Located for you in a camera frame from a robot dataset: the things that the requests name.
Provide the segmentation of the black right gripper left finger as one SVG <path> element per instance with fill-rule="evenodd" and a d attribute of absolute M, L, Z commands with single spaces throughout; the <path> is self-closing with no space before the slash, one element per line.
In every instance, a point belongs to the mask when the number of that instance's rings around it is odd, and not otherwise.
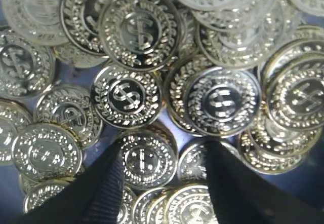
<path fill-rule="evenodd" d="M 116 223 L 124 173 L 121 146 L 110 145 L 75 181 L 15 223 Z"/>

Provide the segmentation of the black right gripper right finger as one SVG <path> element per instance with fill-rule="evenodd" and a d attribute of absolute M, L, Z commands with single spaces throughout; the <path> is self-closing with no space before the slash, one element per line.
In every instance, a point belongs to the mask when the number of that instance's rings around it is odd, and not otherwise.
<path fill-rule="evenodd" d="M 218 223 L 323 223 L 323 211 L 261 178 L 220 141 L 205 144 L 207 185 Z"/>

